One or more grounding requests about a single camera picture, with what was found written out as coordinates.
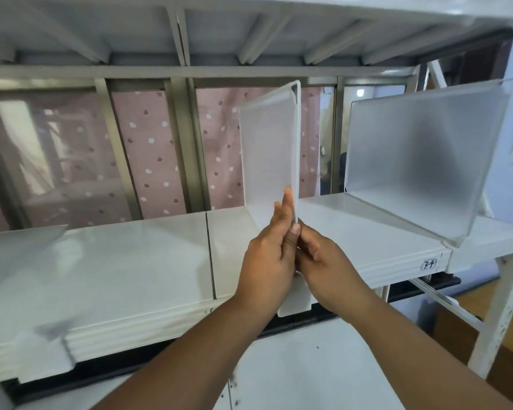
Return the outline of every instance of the person's right hand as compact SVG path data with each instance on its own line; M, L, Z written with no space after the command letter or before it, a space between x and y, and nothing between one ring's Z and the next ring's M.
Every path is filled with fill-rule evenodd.
M300 219L297 269L323 307L352 322L379 300L338 245Z

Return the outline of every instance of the person's right arm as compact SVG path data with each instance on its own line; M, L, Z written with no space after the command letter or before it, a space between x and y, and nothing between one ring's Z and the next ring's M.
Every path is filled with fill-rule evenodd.
M301 222L299 270L326 309L369 345L406 410L513 409L513 404L376 296L332 240Z

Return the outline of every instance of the hand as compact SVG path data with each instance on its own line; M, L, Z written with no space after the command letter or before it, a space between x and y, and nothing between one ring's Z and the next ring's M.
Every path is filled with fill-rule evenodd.
M274 203L270 224L249 243L234 298L270 316L277 312L294 275L300 225L293 223L293 192L285 189L283 202Z
M302 228L298 241L300 249L296 251L297 270L323 307L352 322L370 302L379 298L335 242L300 219L299 223Z

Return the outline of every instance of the fingernail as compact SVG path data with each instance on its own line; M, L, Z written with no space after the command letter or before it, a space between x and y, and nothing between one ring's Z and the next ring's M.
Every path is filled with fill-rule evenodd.
M299 234L300 233L300 225L298 223L293 223L291 226L291 233Z

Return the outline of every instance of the upper shelf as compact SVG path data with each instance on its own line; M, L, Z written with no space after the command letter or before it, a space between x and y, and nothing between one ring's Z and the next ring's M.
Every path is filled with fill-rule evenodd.
M512 37L513 0L0 0L0 64L413 65Z

